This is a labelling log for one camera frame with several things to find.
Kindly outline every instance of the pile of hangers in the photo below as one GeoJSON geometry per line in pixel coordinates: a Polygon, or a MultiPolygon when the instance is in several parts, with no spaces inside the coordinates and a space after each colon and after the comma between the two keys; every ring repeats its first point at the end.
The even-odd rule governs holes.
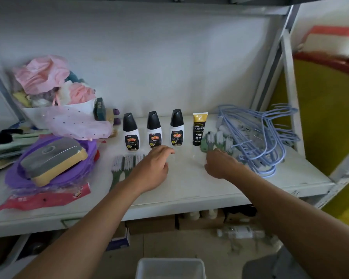
{"type": "Polygon", "coordinates": [[[237,159],[262,177],[275,174],[276,165],[286,155],[284,145],[298,141],[293,130],[274,125],[273,120],[297,112],[288,104],[275,104],[272,110],[258,112],[234,105],[219,106],[216,127],[233,138],[233,148],[239,151],[237,159]]]}

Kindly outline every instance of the person's right arm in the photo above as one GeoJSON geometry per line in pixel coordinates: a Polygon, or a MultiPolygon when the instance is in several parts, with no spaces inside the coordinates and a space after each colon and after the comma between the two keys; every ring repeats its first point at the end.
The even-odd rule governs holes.
{"type": "Polygon", "coordinates": [[[349,226],[218,149],[207,153],[205,169],[242,191],[256,207],[262,224],[279,237],[312,278],[349,278],[349,226]]]}

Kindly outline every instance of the tube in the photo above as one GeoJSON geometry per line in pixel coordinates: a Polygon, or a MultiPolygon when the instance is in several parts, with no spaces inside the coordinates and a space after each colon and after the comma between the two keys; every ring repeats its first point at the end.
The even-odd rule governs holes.
{"type": "Polygon", "coordinates": [[[200,146],[200,142],[203,138],[203,131],[205,127],[205,121],[207,120],[208,113],[193,113],[194,117],[194,129],[193,129],[193,145],[200,146]]]}

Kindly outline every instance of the red packaging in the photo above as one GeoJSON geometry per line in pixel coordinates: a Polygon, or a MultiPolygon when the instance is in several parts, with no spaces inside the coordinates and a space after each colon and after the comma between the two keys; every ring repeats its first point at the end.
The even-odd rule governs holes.
{"type": "Polygon", "coordinates": [[[32,195],[14,194],[0,205],[0,211],[3,209],[19,209],[21,211],[30,211],[37,208],[47,208],[51,206],[64,206],[68,203],[78,200],[90,193],[89,183],[80,187],[61,188],[57,190],[48,190],[32,195]]]}

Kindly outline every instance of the person's left hand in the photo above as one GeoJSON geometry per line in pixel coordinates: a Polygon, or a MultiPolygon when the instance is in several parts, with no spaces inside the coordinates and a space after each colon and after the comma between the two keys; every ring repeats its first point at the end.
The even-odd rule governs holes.
{"type": "Polygon", "coordinates": [[[168,146],[155,147],[133,168],[126,180],[134,183],[140,193],[155,189],[167,178],[166,160],[174,153],[175,150],[168,146]]]}

